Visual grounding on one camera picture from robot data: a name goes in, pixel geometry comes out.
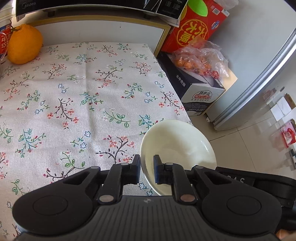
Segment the person's right hand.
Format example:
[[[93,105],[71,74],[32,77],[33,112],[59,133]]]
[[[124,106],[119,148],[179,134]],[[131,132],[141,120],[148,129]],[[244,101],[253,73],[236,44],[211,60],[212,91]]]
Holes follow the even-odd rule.
[[[296,241],[296,231],[280,229],[276,233],[276,237],[279,238],[281,241]]]

